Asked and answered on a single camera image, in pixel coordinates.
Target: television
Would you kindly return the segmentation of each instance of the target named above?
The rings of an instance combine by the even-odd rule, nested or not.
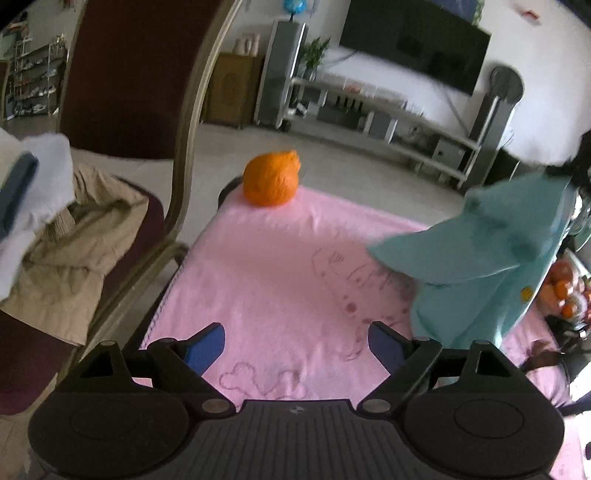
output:
[[[342,47],[390,60],[468,95],[491,36],[428,0],[351,0]]]

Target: orange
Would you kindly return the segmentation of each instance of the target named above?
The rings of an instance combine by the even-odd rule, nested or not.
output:
[[[554,285],[554,293],[560,300],[566,300],[574,292],[573,284],[567,280],[559,280]]]
[[[295,150],[253,158],[244,169],[246,199],[259,207],[276,207],[289,202],[300,183],[300,166]]]
[[[557,260],[550,267],[550,278],[552,282],[558,283],[560,280],[566,280],[574,283],[574,270],[566,260]]]
[[[562,307],[562,310],[560,311],[560,313],[562,314],[562,316],[566,319],[571,319],[573,318],[575,315],[577,315],[579,312],[579,308],[576,306],[576,304],[568,301],[564,304],[564,307]]]

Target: speaker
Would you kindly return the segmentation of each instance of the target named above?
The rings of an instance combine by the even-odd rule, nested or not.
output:
[[[287,104],[290,81],[296,70],[300,46],[306,40],[307,30],[305,24],[296,22],[276,21],[273,24],[256,99],[256,123],[275,128],[281,126],[284,114],[281,106]]]
[[[462,186],[463,190],[484,184],[502,146],[501,138],[511,121],[514,109],[515,105],[513,103],[509,103],[500,97],[489,94],[484,96],[474,127],[470,133],[470,139],[480,144],[480,151],[476,156],[468,178]],[[468,161],[469,153],[464,156],[460,168],[466,168]]]

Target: potted plant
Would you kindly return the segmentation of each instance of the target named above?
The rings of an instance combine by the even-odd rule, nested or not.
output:
[[[320,37],[315,38],[311,43],[307,43],[301,49],[301,61],[305,62],[306,70],[304,71],[304,78],[306,80],[314,80],[316,78],[316,70],[329,48],[330,38],[321,41]]]

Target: tiled floor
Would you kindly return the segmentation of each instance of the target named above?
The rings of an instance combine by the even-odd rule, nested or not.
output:
[[[51,122],[46,117],[15,119],[4,128],[22,138],[51,129]],[[307,187],[422,223],[445,220],[457,214],[463,205],[463,198],[452,189],[417,177],[400,164],[310,138],[254,127],[234,130],[201,125],[196,145],[193,191],[180,233],[180,239],[188,244],[194,242],[216,213],[221,189],[242,173],[251,158],[274,150],[298,151],[302,163],[300,178]],[[146,187],[162,200],[165,208],[170,202],[171,161],[121,161],[84,152],[75,157]],[[171,268],[146,292],[126,317],[117,340],[124,342],[131,334],[173,271]],[[0,480],[16,478],[25,458],[27,423],[27,419],[14,424],[0,419]]]

